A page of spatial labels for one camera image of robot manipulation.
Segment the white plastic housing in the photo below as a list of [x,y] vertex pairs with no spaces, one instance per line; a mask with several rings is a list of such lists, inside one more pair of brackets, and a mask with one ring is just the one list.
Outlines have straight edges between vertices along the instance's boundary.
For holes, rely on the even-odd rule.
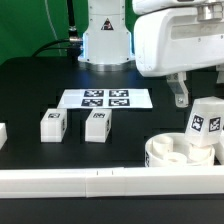
[[80,62],[117,65],[134,60],[131,33],[125,26],[125,0],[88,0],[89,27]]
[[198,22],[197,8],[171,8],[140,17],[134,28],[137,69],[162,76],[224,62],[224,20]]
[[204,2],[206,0],[132,0],[132,5],[134,12],[142,15],[164,8],[197,5]]
[[224,166],[0,170],[0,198],[224,193]]

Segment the white paper sheet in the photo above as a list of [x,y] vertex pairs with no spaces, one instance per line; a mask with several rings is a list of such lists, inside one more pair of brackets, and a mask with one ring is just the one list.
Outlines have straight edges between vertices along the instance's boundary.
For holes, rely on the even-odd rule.
[[152,108],[147,89],[69,89],[58,108]]

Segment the green wall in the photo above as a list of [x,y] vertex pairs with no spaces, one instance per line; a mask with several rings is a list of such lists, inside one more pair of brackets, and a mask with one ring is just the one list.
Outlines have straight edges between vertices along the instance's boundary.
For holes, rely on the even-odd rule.
[[[73,0],[79,35],[88,27],[88,0]],[[132,0],[126,0],[126,26],[133,31],[136,15]],[[68,37],[66,0],[48,0],[58,39]],[[45,0],[0,0],[0,64],[13,57],[30,56],[42,45],[54,41],[45,9]],[[58,56],[46,51],[42,56]]]

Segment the black tabletop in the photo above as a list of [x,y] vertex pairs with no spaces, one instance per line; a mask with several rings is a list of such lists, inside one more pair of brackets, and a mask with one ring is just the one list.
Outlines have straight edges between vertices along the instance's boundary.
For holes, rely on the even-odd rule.
[[[0,122],[8,141],[0,169],[143,167],[144,145],[152,136],[185,132],[196,98],[224,97],[218,73],[187,73],[190,105],[175,106],[165,77],[143,78],[136,69],[94,72],[67,58],[15,58],[0,67]],[[146,88],[152,109],[114,109],[106,143],[87,143],[91,110],[68,110],[62,143],[40,142],[40,121],[56,108],[65,89]],[[0,200],[1,223],[222,223],[223,195]]]

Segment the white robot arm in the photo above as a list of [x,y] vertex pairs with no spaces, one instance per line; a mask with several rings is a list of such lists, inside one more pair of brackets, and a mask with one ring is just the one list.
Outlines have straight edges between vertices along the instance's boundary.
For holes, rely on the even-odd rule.
[[183,84],[186,71],[224,63],[222,4],[215,0],[133,0],[137,14],[147,13],[134,28],[137,69],[147,77],[169,75],[167,82],[179,107],[188,104]]

